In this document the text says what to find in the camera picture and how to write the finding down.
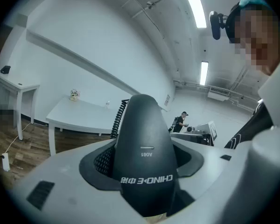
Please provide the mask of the person's black shirt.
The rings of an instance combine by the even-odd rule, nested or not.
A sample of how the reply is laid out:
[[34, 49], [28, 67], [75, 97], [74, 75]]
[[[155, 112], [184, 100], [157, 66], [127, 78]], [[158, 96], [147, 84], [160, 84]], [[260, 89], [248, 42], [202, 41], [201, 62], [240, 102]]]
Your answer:
[[261, 102], [254, 110], [248, 122], [227, 142], [224, 148], [235, 149], [239, 143], [251, 141], [258, 133], [273, 126], [268, 110]]

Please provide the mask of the white air conditioner unit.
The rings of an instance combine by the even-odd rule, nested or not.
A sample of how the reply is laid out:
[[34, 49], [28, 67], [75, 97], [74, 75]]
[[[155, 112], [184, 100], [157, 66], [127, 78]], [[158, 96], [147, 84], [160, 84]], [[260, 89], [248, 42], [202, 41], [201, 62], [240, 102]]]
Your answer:
[[208, 98], [215, 99], [218, 101], [226, 101], [230, 97], [230, 91], [224, 90], [217, 87], [210, 87], [208, 92]]

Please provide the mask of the long ceiling light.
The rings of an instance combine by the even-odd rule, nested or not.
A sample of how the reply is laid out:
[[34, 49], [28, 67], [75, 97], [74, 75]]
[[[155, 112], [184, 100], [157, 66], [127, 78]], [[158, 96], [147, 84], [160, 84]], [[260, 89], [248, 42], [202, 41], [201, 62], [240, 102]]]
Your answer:
[[207, 74], [208, 74], [209, 63], [206, 61], [201, 62], [201, 75], [200, 75], [200, 85], [205, 85]]
[[191, 6], [197, 28], [207, 28], [201, 0], [188, 0]]

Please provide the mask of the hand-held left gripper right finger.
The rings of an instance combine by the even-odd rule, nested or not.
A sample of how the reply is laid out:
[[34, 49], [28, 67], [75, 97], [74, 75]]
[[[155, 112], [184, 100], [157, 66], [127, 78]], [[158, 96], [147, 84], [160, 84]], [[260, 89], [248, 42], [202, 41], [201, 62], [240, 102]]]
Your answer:
[[193, 176], [179, 179], [181, 189], [195, 201], [165, 219], [164, 224], [221, 224], [224, 208], [245, 169], [252, 143], [247, 141], [236, 149], [225, 149], [177, 138], [173, 141], [202, 154], [204, 164]]

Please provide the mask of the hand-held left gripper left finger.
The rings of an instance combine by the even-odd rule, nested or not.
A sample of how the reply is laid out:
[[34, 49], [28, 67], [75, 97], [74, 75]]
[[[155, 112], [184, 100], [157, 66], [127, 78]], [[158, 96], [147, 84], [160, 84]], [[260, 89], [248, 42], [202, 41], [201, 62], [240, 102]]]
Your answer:
[[121, 184], [91, 168], [90, 185], [80, 174], [80, 161], [112, 147], [105, 140], [49, 157], [9, 192], [19, 210], [36, 224], [144, 224], [121, 195]]

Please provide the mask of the white patterned box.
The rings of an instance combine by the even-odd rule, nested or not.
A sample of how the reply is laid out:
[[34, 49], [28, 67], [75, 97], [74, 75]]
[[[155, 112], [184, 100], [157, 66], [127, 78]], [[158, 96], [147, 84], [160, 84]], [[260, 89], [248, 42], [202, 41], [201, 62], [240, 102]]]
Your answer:
[[214, 146], [214, 141], [217, 138], [217, 131], [216, 131], [216, 127], [215, 127], [214, 121], [210, 121], [208, 123], [208, 125], [209, 125], [209, 130], [210, 130], [210, 135], [211, 135], [210, 145]]

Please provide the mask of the white side table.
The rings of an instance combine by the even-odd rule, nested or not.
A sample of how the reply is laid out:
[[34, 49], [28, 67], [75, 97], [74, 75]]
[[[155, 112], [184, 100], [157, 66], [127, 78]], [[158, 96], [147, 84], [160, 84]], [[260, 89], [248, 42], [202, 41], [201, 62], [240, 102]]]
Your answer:
[[30, 123], [34, 124], [36, 97], [40, 84], [29, 77], [20, 78], [19, 76], [12, 74], [12, 72], [9, 72], [8, 74], [3, 74], [0, 72], [0, 84], [11, 93], [16, 94], [17, 131], [19, 140], [23, 140], [23, 129], [21, 125], [22, 96], [25, 92], [33, 91]]

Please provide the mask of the white power strip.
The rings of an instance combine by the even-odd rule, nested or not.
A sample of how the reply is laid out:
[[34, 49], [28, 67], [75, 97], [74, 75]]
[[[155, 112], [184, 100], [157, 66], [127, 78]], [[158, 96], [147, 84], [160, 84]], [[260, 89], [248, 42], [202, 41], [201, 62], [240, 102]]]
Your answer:
[[10, 170], [8, 153], [3, 153], [2, 154], [2, 167], [3, 167], [4, 171], [9, 171]]

